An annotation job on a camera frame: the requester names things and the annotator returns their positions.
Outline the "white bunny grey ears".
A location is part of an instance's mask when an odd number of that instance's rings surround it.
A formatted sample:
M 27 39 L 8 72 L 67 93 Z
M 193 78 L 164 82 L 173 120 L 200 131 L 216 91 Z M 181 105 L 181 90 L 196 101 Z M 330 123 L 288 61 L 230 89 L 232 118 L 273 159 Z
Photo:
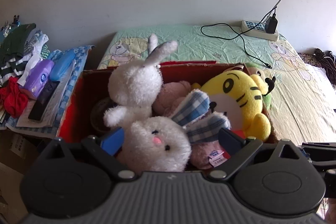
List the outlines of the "white bunny grey ears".
M 110 75 L 108 93 L 117 106 L 104 112 L 104 125 L 127 128 L 135 121 L 151 117 L 151 106 L 159 94 L 163 79 L 160 62 L 178 48 L 176 41 L 158 43 L 155 34 L 148 38 L 148 56 L 119 66 Z

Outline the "pink teddy bear plush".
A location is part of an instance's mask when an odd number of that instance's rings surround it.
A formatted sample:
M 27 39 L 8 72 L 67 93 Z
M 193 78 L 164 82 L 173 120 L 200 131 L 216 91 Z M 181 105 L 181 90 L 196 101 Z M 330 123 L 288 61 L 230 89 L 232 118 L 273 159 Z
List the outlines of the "pink teddy bear plush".
M 231 124 L 224 113 L 213 110 L 215 105 L 207 93 L 193 89 L 187 81 L 164 84 L 153 104 L 156 114 L 171 118 L 186 130 L 190 162 L 198 169 L 217 167 L 227 160 L 218 135 Z

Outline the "blue checkered cloth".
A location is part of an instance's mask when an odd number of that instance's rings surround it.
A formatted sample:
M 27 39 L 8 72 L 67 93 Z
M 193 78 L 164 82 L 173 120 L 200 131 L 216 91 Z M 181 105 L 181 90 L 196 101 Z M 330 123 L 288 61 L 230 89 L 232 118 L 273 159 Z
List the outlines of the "blue checkered cloth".
M 41 121 L 36 122 L 29 119 L 29 114 L 35 103 L 34 100 L 30 100 L 19 118 L 8 118 L 7 121 L 3 122 L 1 128 L 9 129 L 20 134 L 43 138 L 58 136 L 59 128 L 64 119 L 72 92 L 74 91 L 92 48 L 92 46 L 72 48 L 75 57 L 66 73 L 62 76 L 60 84 L 54 92 Z

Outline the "red cardboard box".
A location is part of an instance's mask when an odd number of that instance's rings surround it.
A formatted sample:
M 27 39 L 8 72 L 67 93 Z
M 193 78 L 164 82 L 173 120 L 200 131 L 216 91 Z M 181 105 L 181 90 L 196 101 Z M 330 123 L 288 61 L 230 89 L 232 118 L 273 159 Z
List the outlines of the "red cardboard box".
M 164 83 L 187 81 L 203 85 L 234 66 L 216 61 L 167 61 L 161 63 L 160 70 Z M 62 118 L 58 137 L 67 143 L 79 143 L 89 135 L 103 134 L 92 126 L 91 112 L 101 100 L 109 97 L 108 81 L 115 69 L 108 67 L 81 73 Z

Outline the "red cloth bundle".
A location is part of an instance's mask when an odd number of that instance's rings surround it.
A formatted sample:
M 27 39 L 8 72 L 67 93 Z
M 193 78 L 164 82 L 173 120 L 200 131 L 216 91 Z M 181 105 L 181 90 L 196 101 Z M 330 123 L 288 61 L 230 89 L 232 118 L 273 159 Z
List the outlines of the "red cloth bundle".
M 21 92 L 17 82 L 18 78 L 10 77 L 6 85 L 0 89 L 1 104 L 13 118 L 21 116 L 29 101 L 28 96 Z

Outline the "black charger adapter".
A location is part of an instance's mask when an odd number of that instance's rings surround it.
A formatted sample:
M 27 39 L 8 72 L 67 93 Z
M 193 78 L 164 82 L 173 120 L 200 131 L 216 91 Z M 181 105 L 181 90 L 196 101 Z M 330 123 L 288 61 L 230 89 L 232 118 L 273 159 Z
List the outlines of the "black charger adapter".
M 267 34 L 274 34 L 277 29 L 278 20 L 276 18 L 276 13 L 274 12 L 271 17 L 269 17 L 265 23 L 265 32 Z

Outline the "white bunny plaid ears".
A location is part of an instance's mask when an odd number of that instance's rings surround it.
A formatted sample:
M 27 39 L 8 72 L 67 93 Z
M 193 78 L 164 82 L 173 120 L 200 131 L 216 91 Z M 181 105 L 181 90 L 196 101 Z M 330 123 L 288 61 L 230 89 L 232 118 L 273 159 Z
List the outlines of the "white bunny plaid ears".
M 183 172 L 191 156 L 186 130 L 171 118 L 135 121 L 125 131 L 118 160 L 136 174 L 143 171 Z

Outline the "white paper sheets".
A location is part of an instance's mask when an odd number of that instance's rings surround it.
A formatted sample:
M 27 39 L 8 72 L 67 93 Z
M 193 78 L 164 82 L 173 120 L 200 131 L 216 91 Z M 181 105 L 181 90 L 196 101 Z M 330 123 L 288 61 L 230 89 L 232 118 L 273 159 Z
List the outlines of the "white paper sheets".
M 52 126 L 75 64 L 76 61 L 72 61 L 60 80 L 47 82 L 38 99 L 28 103 L 17 121 L 17 127 L 43 128 Z

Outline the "yellow tiger plush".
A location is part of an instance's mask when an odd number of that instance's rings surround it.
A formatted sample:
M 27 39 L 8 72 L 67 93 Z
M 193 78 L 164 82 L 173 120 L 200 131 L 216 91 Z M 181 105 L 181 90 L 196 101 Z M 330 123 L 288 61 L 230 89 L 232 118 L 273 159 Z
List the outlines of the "yellow tiger plush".
M 263 92 L 256 77 L 232 70 L 213 77 L 202 86 L 194 83 L 191 87 L 208 94 L 210 109 L 228 118 L 231 131 L 266 141 L 271 123 L 263 113 Z

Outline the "dark green striped garment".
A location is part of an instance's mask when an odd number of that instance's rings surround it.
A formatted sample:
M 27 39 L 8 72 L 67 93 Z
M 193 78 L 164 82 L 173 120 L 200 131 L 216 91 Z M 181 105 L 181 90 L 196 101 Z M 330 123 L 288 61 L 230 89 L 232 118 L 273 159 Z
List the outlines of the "dark green striped garment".
M 35 23 L 23 24 L 5 37 L 1 44 L 1 78 L 23 73 L 31 57 L 28 53 L 25 54 L 25 43 L 35 28 Z

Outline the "green frog plush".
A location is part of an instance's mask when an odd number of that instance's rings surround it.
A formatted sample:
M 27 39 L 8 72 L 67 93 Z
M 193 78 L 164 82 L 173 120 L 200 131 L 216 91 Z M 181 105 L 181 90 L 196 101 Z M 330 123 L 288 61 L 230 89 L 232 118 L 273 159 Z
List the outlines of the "green frog plush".
M 273 76 L 272 79 L 266 77 L 264 71 L 254 63 L 245 63 L 245 66 L 261 91 L 265 108 L 269 109 L 272 100 L 272 95 L 270 93 L 275 87 L 276 77 Z

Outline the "black remote control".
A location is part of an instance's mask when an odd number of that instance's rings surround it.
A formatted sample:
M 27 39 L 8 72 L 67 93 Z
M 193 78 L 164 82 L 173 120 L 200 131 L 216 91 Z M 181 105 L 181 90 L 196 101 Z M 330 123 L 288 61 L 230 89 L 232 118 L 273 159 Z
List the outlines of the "black remote control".
M 41 93 L 39 94 L 36 102 L 34 103 L 32 110 L 29 113 L 29 120 L 40 122 L 42 116 L 49 104 L 50 99 L 52 98 L 56 88 L 59 86 L 59 81 L 48 81 Z

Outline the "white power strip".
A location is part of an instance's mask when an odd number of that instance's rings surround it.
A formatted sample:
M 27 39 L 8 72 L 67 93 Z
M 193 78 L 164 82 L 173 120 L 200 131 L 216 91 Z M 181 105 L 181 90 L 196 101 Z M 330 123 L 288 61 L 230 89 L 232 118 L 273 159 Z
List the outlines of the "white power strip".
M 241 32 L 243 35 L 259 38 L 259 39 L 265 39 L 265 40 L 271 40 L 274 42 L 277 42 L 279 39 L 279 32 L 275 31 L 273 34 L 269 34 L 265 31 L 265 24 L 257 22 L 251 22 L 247 20 L 243 20 L 241 22 Z

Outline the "green cartoon bed sheet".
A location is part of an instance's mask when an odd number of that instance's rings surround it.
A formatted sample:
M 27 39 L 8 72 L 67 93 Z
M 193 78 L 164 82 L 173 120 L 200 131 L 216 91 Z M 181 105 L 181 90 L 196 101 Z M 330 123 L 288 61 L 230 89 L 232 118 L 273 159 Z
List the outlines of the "green cartoon bed sheet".
M 273 42 L 236 37 L 239 29 L 225 26 L 170 25 L 131 28 L 115 34 L 98 68 L 125 64 L 147 56 L 151 34 L 159 42 L 175 40 L 172 61 L 254 63 L 266 77 L 276 77 L 269 116 L 276 138 L 303 142 L 335 142 L 335 89 L 324 69 L 306 64 L 284 37 Z

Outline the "purple tissue pack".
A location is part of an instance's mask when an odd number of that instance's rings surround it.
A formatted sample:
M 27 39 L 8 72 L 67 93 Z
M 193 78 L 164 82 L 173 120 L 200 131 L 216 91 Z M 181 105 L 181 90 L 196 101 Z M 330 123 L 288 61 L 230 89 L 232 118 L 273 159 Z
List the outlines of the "purple tissue pack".
M 54 62 L 49 59 L 39 61 L 33 69 L 30 70 L 26 78 L 23 91 L 30 99 L 37 99 L 45 84 L 49 80 L 49 75 L 54 67 Z

